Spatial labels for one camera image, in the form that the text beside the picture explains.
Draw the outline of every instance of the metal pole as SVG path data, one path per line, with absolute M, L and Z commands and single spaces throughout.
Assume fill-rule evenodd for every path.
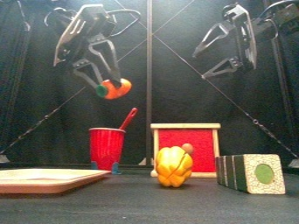
M 269 5 L 271 5 L 273 1 L 263 0 L 263 3 L 265 3 L 265 7 L 269 7 Z M 273 48 L 274 48 L 274 55 L 275 55 L 277 73 L 278 73 L 278 79 L 279 79 L 283 103 L 285 103 L 287 128 L 290 131 L 291 138 L 294 140 L 294 144 L 298 144 L 298 134 L 297 134 L 297 129 L 295 129 L 295 111 L 294 111 L 294 107 L 293 107 L 293 103 L 291 103 L 291 96 L 290 96 L 290 90 L 289 90 L 289 85 L 287 85 L 282 47 L 281 47 L 278 38 L 273 39 L 271 41 L 273 41 Z
M 152 0 L 147 0 L 146 165 L 152 164 Z

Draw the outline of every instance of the red handle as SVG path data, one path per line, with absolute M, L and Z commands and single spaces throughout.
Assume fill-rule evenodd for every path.
M 138 109 L 136 108 L 132 108 L 131 112 L 128 113 L 127 117 L 126 117 L 126 120 L 120 126 L 120 129 L 124 130 L 127 125 L 131 123 L 131 120 L 132 118 L 136 116 L 136 111 Z

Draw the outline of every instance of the wooden tray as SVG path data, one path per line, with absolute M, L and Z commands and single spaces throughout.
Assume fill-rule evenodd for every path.
M 62 193 L 102 179 L 111 171 L 18 169 L 0 171 L 0 193 Z

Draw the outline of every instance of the red box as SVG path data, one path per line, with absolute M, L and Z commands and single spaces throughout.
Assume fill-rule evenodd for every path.
M 162 148 L 191 144 L 194 147 L 191 176 L 216 178 L 215 157 L 220 155 L 219 128 L 219 123 L 152 123 L 154 158 Z

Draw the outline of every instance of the small ball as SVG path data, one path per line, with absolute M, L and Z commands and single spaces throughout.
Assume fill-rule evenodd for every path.
M 186 143 L 182 148 L 184 149 L 184 151 L 191 155 L 192 151 L 194 151 L 194 147 L 190 143 Z

